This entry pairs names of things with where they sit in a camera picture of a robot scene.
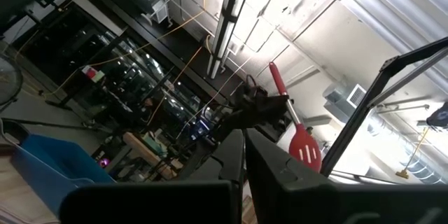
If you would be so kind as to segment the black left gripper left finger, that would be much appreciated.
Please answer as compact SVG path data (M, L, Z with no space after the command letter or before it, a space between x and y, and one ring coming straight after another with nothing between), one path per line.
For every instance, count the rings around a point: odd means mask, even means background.
M69 193L61 223L240 223L244 134L232 131L186 178L96 184Z

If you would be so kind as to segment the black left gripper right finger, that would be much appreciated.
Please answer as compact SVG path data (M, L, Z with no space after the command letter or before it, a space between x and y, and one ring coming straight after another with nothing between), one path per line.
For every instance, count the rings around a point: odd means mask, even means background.
M334 183L255 129L245 151L259 223L447 224L445 185Z

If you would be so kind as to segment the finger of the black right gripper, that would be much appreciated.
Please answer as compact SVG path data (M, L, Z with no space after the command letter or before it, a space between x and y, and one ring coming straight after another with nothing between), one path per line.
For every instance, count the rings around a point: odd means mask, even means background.
M278 95L268 99L268 123L272 126L277 138L286 131L287 127L292 122L286 106L288 98L288 95Z

